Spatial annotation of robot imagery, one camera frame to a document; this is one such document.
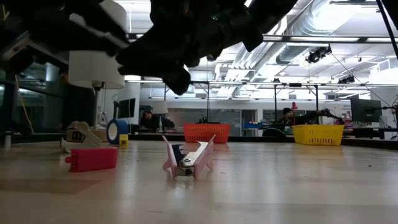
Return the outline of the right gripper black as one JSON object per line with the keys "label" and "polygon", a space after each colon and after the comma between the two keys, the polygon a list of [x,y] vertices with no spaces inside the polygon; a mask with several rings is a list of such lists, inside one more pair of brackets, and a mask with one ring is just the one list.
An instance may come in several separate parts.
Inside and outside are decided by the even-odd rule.
{"label": "right gripper black", "polygon": [[160,77],[177,95],[190,85],[188,66],[216,59],[225,48],[243,43],[248,51],[262,42],[249,9],[239,1],[151,2],[151,40],[138,39],[118,52],[121,75]]}

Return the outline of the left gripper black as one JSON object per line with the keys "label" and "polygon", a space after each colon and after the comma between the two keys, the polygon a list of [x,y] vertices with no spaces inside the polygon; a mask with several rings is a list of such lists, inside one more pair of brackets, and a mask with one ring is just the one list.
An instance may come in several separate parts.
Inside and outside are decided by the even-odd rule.
{"label": "left gripper black", "polygon": [[92,28],[127,39],[124,29],[103,9],[98,0],[1,1],[1,69],[20,73],[36,58],[51,60],[39,47],[59,52],[88,50],[115,56],[120,46],[70,21],[72,13],[82,16]]}

